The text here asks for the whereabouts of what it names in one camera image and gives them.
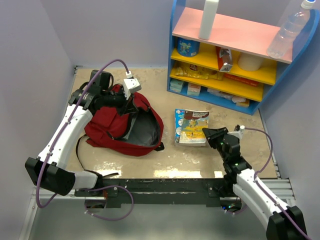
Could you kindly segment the red backpack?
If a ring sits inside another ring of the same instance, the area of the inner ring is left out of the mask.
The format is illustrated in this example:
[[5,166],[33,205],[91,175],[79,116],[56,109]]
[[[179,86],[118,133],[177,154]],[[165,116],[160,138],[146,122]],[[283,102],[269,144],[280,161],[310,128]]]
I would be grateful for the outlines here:
[[92,113],[92,119],[84,128],[88,137],[86,142],[93,147],[135,157],[164,150],[164,124],[147,98],[133,93],[138,112],[119,115],[114,107],[103,106],[101,97],[107,93],[124,93],[123,85],[85,82],[71,95],[70,104],[79,102],[80,107]]

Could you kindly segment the book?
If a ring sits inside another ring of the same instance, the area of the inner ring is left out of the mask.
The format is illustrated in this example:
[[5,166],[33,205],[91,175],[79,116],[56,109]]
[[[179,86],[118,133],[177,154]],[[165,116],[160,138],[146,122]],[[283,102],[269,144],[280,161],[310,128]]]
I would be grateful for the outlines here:
[[209,126],[209,115],[209,111],[176,108],[174,112],[175,144],[204,147],[207,140],[203,128]]

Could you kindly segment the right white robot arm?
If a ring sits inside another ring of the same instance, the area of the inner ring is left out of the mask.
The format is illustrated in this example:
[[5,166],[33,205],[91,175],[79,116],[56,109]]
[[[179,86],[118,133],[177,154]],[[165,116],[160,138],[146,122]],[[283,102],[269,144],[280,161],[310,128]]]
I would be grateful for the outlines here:
[[237,196],[258,218],[265,228],[268,240],[308,240],[302,211],[289,206],[276,196],[241,154],[240,140],[247,127],[237,125],[227,128],[203,128],[209,146],[218,151],[223,161],[225,175],[223,192]]

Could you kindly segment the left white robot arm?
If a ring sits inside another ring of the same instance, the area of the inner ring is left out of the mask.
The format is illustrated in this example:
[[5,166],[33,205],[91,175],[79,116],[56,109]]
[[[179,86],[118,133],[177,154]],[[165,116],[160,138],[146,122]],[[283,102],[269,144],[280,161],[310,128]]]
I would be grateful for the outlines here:
[[59,127],[45,148],[36,158],[29,157],[25,168],[36,192],[45,189],[56,195],[66,196],[72,190],[86,189],[92,196],[104,190],[102,175],[92,170],[68,171],[66,169],[78,136],[102,107],[110,107],[117,113],[126,113],[133,103],[134,93],[141,89],[131,71],[120,87],[120,93],[102,85],[103,77],[113,79],[109,72],[93,70],[92,78],[71,94]]

